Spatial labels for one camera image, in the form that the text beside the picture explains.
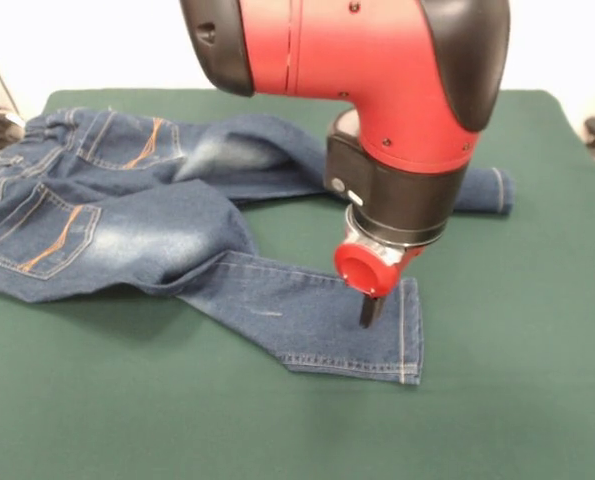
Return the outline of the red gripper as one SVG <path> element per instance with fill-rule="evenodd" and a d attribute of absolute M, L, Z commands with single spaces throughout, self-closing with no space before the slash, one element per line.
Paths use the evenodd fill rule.
<path fill-rule="evenodd" d="M 424 247 L 397 250 L 378 243 L 344 242 L 334 253 L 334 265 L 339 276 L 355 290 L 365 294 L 360 326 L 370 328 L 380 317 L 384 296 L 398 284 L 410 262 Z"/>

